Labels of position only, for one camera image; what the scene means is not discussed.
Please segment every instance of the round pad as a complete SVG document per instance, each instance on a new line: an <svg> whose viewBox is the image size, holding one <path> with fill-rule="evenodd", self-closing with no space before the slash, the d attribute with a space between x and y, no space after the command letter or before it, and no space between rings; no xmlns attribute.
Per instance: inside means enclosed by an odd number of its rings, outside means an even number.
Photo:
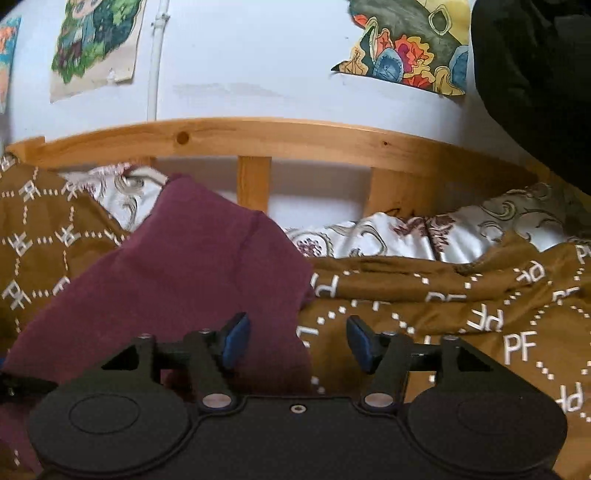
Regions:
<svg viewBox="0 0 591 480"><path fill-rule="evenodd" d="M103 391L58 389L39 404L28 430L44 462L103 478L149 468L179 443L189 428L183 401L156 383L121 380Z"/></svg>
<svg viewBox="0 0 591 480"><path fill-rule="evenodd" d="M473 472L524 472L558 455L566 418L543 394L451 393L432 388L411 403L408 425L440 460Z"/></svg>

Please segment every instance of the screw hole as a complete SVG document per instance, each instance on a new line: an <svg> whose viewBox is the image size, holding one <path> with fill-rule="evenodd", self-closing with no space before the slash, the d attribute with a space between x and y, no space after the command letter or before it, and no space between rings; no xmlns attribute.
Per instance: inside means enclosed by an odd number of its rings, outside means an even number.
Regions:
<svg viewBox="0 0 591 480"><path fill-rule="evenodd" d="M177 134L177 143L179 145L186 145L189 143L189 134L187 132L179 132Z"/></svg>
<svg viewBox="0 0 591 480"><path fill-rule="evenodd" d="M290 409L293 413L304 413L307 408L303 405L292 405Z"/></svg>

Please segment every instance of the wooden slat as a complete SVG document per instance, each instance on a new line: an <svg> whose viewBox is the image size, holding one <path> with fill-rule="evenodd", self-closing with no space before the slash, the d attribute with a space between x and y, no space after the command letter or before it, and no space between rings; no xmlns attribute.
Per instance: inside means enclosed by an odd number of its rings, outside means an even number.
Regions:
<svg viewBox="0 0 591 480"><path fill-rule="evenodd" d="M45 168L105 165L137 157L248 156L316 160L402 171L495 192L535 181L526 169L454 145L387 130L280 118L149 122L40 145L27 162Z"/></svg>
<svg viewBox="0 0 591 480"><path fill-rule="evenodd" d="M13 143L6 150L16 155L20 162L36 164L39 159L38 149L44 144L45 137L32 137Z"/></svg>
<svg viewBox="0 0 591 480"><path fill-rule="evenodd" d="M403 219L434 215L439 184L437 177L372 168L363 216L376 212L391 212Z"/></svg>
<svg viewBox="0 0 591 480"><path fill-rule="evenodd" d="M271 184L271 157L238 157L238 205L267 212Z"/></svg>

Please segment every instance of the black object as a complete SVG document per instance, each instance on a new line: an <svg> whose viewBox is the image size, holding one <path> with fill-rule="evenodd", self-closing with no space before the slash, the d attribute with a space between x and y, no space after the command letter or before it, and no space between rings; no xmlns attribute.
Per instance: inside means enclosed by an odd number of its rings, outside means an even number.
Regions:
<svg viewBox="0 0 591 480"><path fill-rule="evenodd" d="M4 19L21 0L2 0L0 1L0 20Z"/></svg>
<svg viewBox="0 0 591 480"><path fill-rule="evenodd" d="M350 317L349 345L374 374L359 402L238 398L216 368L231 367L218 347L245 345L247 322L235 317L223 342L213 341L219 332L168 345L136 339L50 393L29 424L40 479L558 478L560 407L458 337L415 345ZM187 368L196 401L160 385L160 368ZM433 370L436 385L404 404L415 370Z"/></svg>
<svg viewBox="0 0 591 480"><path fill-rule="evenodd" d="M477 0L476 88L533 157L591 194L591 2Z"/></svg>

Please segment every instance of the white pipe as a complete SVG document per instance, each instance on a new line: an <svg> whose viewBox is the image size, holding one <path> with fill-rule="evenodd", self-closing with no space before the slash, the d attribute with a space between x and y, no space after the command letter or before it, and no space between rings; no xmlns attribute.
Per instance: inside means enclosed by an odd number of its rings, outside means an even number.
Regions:
<svg viewBox="0 0 591 480"><path fill-rule="evenodd" d="M158 108L158 80L160 78L160 58L162 56L162 43L164 42L164 29L170 18L168 5L170 0L160 0L156 20L152 23L154 27L154 40L152 41L152 58L150 61L150 78L148 79L148 122L156 120Z"/></svg>

